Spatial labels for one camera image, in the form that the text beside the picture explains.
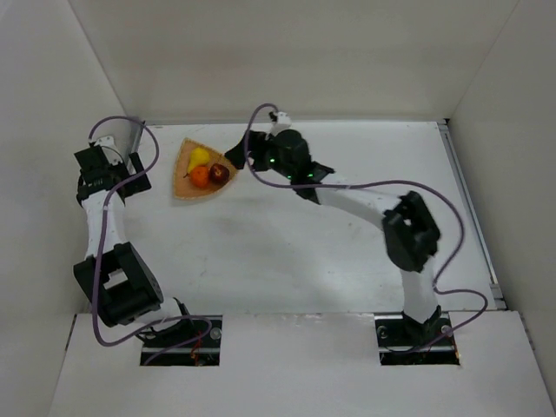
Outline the dark red fake apple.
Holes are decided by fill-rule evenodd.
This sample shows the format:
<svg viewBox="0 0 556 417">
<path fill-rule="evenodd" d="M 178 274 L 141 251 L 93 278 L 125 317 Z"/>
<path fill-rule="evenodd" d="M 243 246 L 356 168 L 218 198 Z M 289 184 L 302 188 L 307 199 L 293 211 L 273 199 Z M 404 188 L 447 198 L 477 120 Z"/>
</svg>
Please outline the dark red fake apple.
<svg viewBox="0 0 556 417">
<path fill-rule="evenodd" d="M 220 163 L 214 163 L 209 169 L 209 179 L 215 184 L 224 184 L 229 180 L 229 169 Z"/>
</svg>

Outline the yellow fake pear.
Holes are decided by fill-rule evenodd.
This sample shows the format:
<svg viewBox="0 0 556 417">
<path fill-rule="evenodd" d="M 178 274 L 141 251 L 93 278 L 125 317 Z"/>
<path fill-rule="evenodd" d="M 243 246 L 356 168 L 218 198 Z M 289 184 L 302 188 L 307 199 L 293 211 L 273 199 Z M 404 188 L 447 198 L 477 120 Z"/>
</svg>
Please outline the yellow fake pear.
<svg viewBox="0 0 556 417">
<path fill-rule="evenodd" d="M 193 169 L 208 164 L 210 159 L 210 153 L 205 148 L 197 147 L 193 149 L 189 154 L 189 164 L 186 170 L 186 176 L 188 176 Z"/>
</svg>

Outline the orange fake orange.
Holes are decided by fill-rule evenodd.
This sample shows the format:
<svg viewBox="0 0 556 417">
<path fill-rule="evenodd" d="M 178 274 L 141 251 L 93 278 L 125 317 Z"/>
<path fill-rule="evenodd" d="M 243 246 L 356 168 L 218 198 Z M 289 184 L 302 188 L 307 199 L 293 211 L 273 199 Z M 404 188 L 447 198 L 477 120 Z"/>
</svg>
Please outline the orange fake orange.
<svg viewBox="0 0 556 417">
<path fill-rule="evenodd" d="M 205 189 L 210 184 L 210 173 L 207 166 L 194 167 L 189 172 L 190 182 L 199 189 Z"/>
</svg>

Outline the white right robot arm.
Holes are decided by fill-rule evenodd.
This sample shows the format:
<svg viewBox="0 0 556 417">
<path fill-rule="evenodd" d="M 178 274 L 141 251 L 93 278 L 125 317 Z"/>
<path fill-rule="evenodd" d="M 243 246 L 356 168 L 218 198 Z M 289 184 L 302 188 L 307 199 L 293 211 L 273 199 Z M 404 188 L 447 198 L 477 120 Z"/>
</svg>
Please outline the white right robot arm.
<svg viewBox="0 0 556 417">
<path fill-rule="evenodd" d="M 436 315 L 440 230 L 420 194 L 349 185 L 293 129 L 249 131 L 223 161 L 237 178 L 213 195 L 177 201 L 154 181 L 128 202 L 127 236 L 166 297 L 193 314 L 329 311 L 333 291 L 347 286 L 334 283 L 334 265 L 357 254 L 332 220 L 338 214 L 384 241 L 390 269 L 400 272 L 402 313 L 418 324 Z"/>
</svg>

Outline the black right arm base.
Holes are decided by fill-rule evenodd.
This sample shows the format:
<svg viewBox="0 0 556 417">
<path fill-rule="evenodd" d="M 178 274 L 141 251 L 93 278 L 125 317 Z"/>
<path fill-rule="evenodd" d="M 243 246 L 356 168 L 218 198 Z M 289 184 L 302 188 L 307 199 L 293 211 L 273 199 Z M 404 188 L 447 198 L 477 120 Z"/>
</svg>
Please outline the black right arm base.
<svg viewBox="0 0 556 417">
<path fill-rule="evenodd" d="M 440 307 L 424 323 L 400 313 L 376 315 L 374 325 L 382 366 L 460 364 L 452 322 Z"/>
</svg>

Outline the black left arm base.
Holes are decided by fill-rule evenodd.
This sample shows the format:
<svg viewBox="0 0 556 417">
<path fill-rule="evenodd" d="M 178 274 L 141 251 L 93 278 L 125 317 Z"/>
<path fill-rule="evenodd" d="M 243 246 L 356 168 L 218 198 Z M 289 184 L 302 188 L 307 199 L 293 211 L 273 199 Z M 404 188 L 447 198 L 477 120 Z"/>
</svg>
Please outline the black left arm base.
<svg viewBox="0 0 556 417">
<path fill-rule="evenodd" d="M 220 365 L 221 315 L 205 321 L 178 321 L 163 330 L 150 330 L 138 336 L 142 343 L 142 367 L 218 367 Z"/>
</svg>

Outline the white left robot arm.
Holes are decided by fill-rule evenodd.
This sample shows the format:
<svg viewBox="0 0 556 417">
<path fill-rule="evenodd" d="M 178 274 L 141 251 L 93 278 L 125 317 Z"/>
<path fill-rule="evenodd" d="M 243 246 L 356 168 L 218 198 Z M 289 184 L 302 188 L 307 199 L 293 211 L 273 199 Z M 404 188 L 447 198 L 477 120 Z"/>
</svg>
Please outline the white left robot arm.
<svg viewBox="0 0 556 417">
<path fill-rule="evenodd" d="M 88 224 L 88 247 L 73 274 L 93 300 L 96 267 L 97 313 L 109 326 L 128 325 L 161 309 L 162 289 L 144 259 L 125 236 L 125 200 L 152 188 L 146 175 L 131 175 L 124 162 L 110 161 L 102 146 L 75 153 L 80 166 L 76 199 Z"/>
</svg>

